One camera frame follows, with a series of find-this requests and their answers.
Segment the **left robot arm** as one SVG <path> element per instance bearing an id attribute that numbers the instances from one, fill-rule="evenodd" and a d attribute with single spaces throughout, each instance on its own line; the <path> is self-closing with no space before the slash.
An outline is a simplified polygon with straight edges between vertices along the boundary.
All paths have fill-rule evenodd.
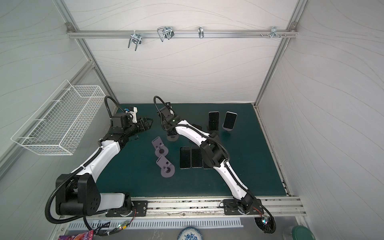
<path id="1" fill-rule="evenodd" d="M 128 193 L 101 193 L 97 179 L 132 137 L 151 129 L 153 119 L 128 112 L 115 114 L 110 121 L 110 128 L 99 140 L 99 147 L 93 155 L 70 174 L 57 178 L 53 201 L 59 216 L 82 218 L 108 210 L 132 211 L 133 204 Z"/>

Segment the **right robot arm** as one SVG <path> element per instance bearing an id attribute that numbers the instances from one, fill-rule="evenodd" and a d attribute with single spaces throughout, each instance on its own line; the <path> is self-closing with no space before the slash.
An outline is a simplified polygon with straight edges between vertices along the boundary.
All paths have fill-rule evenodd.
<path id="1" fill-rule="evenodd" d="M 200 148 L 204 163 L 215 169 L 225 181 L 241 214 L 247 215 L 255 210 L 262 215 L 264 213 L 262 204 L 236 175 L 229 163 L 230 154 L 220 142 L 219 136 L 205 133 L 182 119 L 170 103 L 163 103 L 163 105 L 163 108 L 157 108 L 162 128 L 187 138 Z"/>

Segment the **phone with light green frame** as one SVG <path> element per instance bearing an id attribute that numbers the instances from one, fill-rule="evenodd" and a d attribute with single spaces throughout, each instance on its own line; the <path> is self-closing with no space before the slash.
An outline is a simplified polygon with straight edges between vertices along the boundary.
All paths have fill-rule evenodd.
<path id="1" fill-rule="evenodd" d="M 191 168 L 191 147 L 180 147 L 180 169 Z"/>

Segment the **phone with dark frame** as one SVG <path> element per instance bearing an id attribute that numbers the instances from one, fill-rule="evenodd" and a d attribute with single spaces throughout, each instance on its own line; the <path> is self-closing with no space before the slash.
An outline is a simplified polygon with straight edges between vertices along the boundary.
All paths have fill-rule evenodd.
<path id="1" fill-rule="evenodd" d="M 202 168 L 203 158 L 199 147 L 191 147 L 191 166 L 192 168 Z"/>

